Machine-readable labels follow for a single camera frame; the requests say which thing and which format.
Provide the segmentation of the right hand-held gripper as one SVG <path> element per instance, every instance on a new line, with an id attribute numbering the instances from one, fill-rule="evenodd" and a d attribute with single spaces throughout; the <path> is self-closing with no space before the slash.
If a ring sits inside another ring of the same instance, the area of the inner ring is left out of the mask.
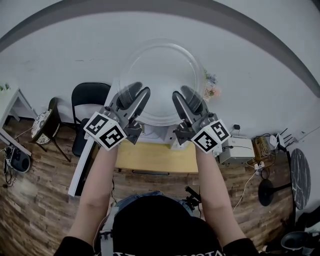
<path id="1" fill-rule="evenodd" d="M 211 153 L 231 137 L 230 132 L 215 113 L 208 113 L 207 105 L 194 89 L 182 85 L 180 92 L 172 93 L 177 114 L 184 121 L 174 131 L 178 143 L 190 141 L 204 153 Z M 195 122 L 195 115 L 202 117 Z"/>

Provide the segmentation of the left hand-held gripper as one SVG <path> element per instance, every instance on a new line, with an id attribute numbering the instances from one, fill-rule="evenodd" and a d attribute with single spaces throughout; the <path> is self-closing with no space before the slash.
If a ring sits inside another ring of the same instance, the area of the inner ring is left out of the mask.
<path id="1" fill-rule="evenodd" d="M 83 127 L 105 150 L 113 149 L 125 139 L 132 144 L 137 142 L 143 129 L 135 119 L 142 114 L 151 96 L 150 88 L 142 89 L 142 86 L 140 81 L 125 86 L 113 97 L 109 107 L 96 111 Z"/>

